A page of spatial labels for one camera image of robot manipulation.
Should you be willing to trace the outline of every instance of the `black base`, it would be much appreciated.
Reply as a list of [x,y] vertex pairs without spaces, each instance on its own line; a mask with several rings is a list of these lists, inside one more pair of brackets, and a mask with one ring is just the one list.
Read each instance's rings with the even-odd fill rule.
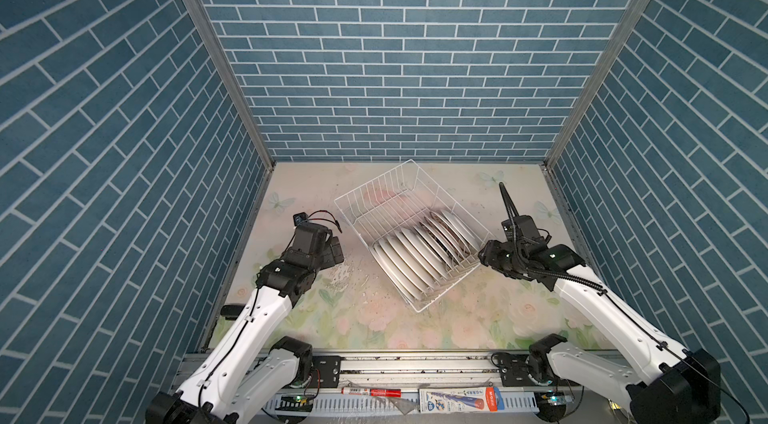
[[628,386],[638,424],[707,424],[720,416],[720,364],[698,350],[668,368],[649,386]]
[[502,386],[537,386],[529,376],[528,364],[525,363],[527,359],[528,354],[494,353],[493,363],[498,368],[499,376],[502,377]]
[[227,421],[182,401],[180,395],[158,392],[144,412],[147,424],[229,424]]

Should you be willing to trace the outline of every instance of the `blue brick wallpaper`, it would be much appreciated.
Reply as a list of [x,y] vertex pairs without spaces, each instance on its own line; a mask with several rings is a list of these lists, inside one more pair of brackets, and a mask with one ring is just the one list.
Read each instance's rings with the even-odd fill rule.
[[263,172],[180,0],[0,0],[0,422],[143,422]]
[[712,353],[753,422],[768,422],[766,14],[652,0],[555,166],[608,282]]
[[278,160],[541,161],[628,0],[203,0]]

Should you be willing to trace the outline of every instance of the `red marker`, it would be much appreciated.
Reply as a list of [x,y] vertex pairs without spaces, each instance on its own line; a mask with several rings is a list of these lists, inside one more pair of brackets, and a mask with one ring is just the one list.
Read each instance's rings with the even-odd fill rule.
[[358,396],[402,397],[399,389],[366,389],[363,387],[343,387],[341,394],[356,394]]

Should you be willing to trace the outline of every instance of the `metal frame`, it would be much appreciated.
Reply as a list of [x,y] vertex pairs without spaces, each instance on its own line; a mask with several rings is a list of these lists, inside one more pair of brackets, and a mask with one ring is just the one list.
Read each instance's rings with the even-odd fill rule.
[[230,95],[232,103],[237,110],[237,114],[240,116],[240,119],[242,119],[245,129],[248,131],[248,135],[256,147],[256,151],[264,161],[267,170],[272,171],[275,165],[274,159],[264,142],[264,137],[262,137],[261,132],[259,131],[259,126],[254,119],[254,113],[251,112],[250,107],[248,106],[245,95],[243,94],[243,89],[240,87],[240,84],[237,83],[237,78],[232,70],[230,61],[226,58],[224,48],[221,47],[221,42],[216,35],[214,26],[210,22],[208,14],[205,11],[203,1],[182,1],[184,2],[184,6],[187,7],[187,12],[192,19],[192,23],[194,24],[197,33],[200,35],[200,38],[203,40],[203,45],[205,45],[205,48],[208,50],[210,59],[216,67],[216,71],[226,88],[226,92]]
[[544,180],[547,182],[550,194],[552,194],[554,205],[560,210],[560,218],[563,220],[565,230],[568,232],[568,236],[573,242],[574,251],[587,261],[587,264],[592,268],[592,271],[600,276],[601,280],[605,281],[605,276],[603,276],[600,266],[598,266],[598,260],[595,259],[594,254],[592,254],[592,250],[587,244],[586,238],[584,238],[584,232],[581,230],[581,226],[576,220],[576,216],[571,210],[568,200],[565,198],[565,195],[563,195],[558,177],[546,165],[540,165],[539,168],[542,170]]
[[[503,390],[541,391],[550,386],[504,387],[498,368],[491,363],[496,351],[528,354],[528,350],[333,350],[315,349],[314,356],[341,356],[339,388],[320,392],[339,392],[349,383],[365,387],[389,387],[414,392],[428,386],[497,386]],[[616,350],[593,350],[590,354],[619,365],[628,365]],[[267,356],[261,352],[258,359]],[[207,359],[207,353],[189,353],[179,366],[173,389]]]
[[649,2],[650,0],[629,0],[627,8],[624,10],[624,14],[621,15],[621,19],[608,41],[608,45],[605,46],[605,51],[603,51],[598,58],[598,62],[594,65],[592,74],[587,78],[587,82],[584,83],[584,88],[582,88],[581,94],[571,110],[571,114],[563,122],[562,130],[557,138],[555,138],[552,148],[547,152],[547,155],[544,158],[544,164],[546,166],[552,168],[554,163],[560,159],[563,150],[565,150],[565,146],[576,131],[578,123],[581,121],[581,118],[584,117],[587,109],[589,109],[592,100],[595,95],[597,95],[598,90],[600,90],[600,86],[603,85],[610,68],[616,62],[621,49],[624,47],[624,44],[627,43],[627,39],[629,39],[632,30],[640,20],[640,17]]
[[256,223],[256,215],[259,214],[259,209],[261,209],[261,205],[264,202],[266,189],[270,186],[272,173],[273,169],[266,170],[264,173],[264,178],[261,179],[261,183],[259,184],[259,192],[256,194],[256,198],[254,199],[254,203],[250,208],[250,213],[248,214],[248,221],[246,221],[245,227],[243,227],[243,232],[240,234],[240,239],[237,241],[235,252],[232,254],[232,259],[230,260],[229,266],[226,268],[224,279],[221,281],[221,288],[219,289],[218,296],[216,296],[216,302],[214,302],[214,306],[211,308],[210,315],[208,316],[208,322],[205,325],[205,332],[202,336],[200,336],[200,340],[197,342],[195,349],[205,351],[208,347],[208,342],[210,342],[210,338],[214,335],[216,322],[219,320],[219,309],[221,309],[221,307],[224,305],[226,295],[230,291],[230,286],[232,285],[232,281],[235,278],[235,272],[237,271],[237,265],[240,263],[240,259],[243,257],[243,252],[245,251],[245,246],[248,244],[250,232],[254,229],[254,224]]

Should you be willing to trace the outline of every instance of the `ceramic plate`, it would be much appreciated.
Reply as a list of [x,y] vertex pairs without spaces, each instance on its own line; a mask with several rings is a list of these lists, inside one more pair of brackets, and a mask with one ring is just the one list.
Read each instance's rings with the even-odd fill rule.
[[476,251],[480,251],[480,246],[478,245],[477,238],[472,234],[472,232],[469,230],[469,228],[464,224],[464,222],[459,219],[456,215],[448,212],[443,211],[443,215],[446,217],[449,223],[453,225],[453,227],[458,231],[458,233],[464,237],[464,240],[467,241],[467,243]]
[[430,221],[424,220],[422,224],[424,225],[424,228],[427,229],[427,232],[432,237],[432,239],[434,239],[435,242],[441,246],[451,257],[451,265],[456,266],[456,264],[461,262],[462,259],[458,257],[458,252],[454,246],[451,246],[451,243],[448,242],[448,239],[446,239],[446,237],[443,236],[440,231],[435,229],[435,226]]
[[429,224],[432,225],[432,228],[434,229],[433,233],[435,233],[435,236],[448,248],[449,251],[452,251],[453,256],[456,258],[457,262],[464,261],[464,258],[466,256],[466,252],[464,251],[464,245],[459,244],[456,239],[451,236],[451,232],[447,231],[442,223],[437,222],[433,218],[427,218],[429,220]]
[[448,253],[448,250],[435,241],[435,238],[430,234],[431,231],[429,231],[423,223],[420,223],[418,226],[414,227],[414,229],[418,235],[424,239],[427,246],[429,246],[435,255],[442,260],[444,265],[447,265],[448,267],[454,266],[453,257]]
[[408,280],[413,283],[414,286],[416,286],[421,291],[427,292],[429,290],[429,287],[426,285],[424,281],[422,281],[422,278],[419,277],[415,272],[413,272],[413,269],[411,269],[410,266],[406,264],[406,262],[397,254],[397,251],[392,247],[392,245],[389,244],[389,241],[387,239],[379,239],[379,244],[381,245],[382,249],[386,253],[387,256],[389,256],[389,259],[392,260],[393,263],[395,263],[395,266],[404,274],[406,277],[408,277]]
[[458,232],[457,229],[453,228],[453,224],[449,223],[445,217],[437,214],[434,211],[431,211],[429,215],[435,223],[440,224],[441,226],[440,231],[446,231],[447,232],[446,236],[453,238],[451,242],[455,242],[456,245],[459,246],[458,249],[463,254],[468,255],[472,253],[472,248],[469,246],[469,243],[466,241],[464,237],[462,237],[461,233]]
[[390,261],[389,257],[382,251],[381,246],[378,244],[374,245],[373,248],[371,248],[371,254],[400,292],[414,299],[418,299],[418,296],[421,296],[421,292],[418,288],[414,286],[411,281],[408,281],[408,278],[400,272],[392,261]]
[[411,251],[409,251],[408,248],[405,247],[405,245],[400,241],[398,237],[388,236],[387,240],[389,241],[389,244],[392,246],[395,252],[398,254],[398,256],[400,256],[400,258],[406,262],[408,267],[410,267],[413,270],[413,272],[415,272],[416,275],[419,276],[421,280],[426,283],[427,286],[435,287],[435,280],[427,272],[427,269],[424,266],[422,266],[420,262],[418,262],[418,259],[416,259],[416,256],[411,254]]
[[[424,266],[425,269],[427,269],[427,272],[432,277],[434,277],[435,279],[439,279],[440,278],[440,273],[438,272],[437,268],[433,264],[431,264],[429,262],[428,254],[426,253],[427,252],[426,245],[419,243],[421,245],[421,248],[422,248],[422,249],[419,249],[417,246],[415,246],[411,242],[411,239],[414,239],[414,240],[416,239],[416,235],[414,235],[412,232],[408,231],[408,232],[411,233],[411,236],[410,237],[406,237],[406,231],[408,231],[408,229],[403,228],[402,231],[400,231],[400,232],[398,232],[396,234],[397,238],[400,240],[400,242],[402,242],[402,245],[405,246],[406,249],[411,252],[411,254],[416,258],[418,263],[421,266]],[[433,258],[434,261],[438,260],[437,256],[433,255],[432,258]]]

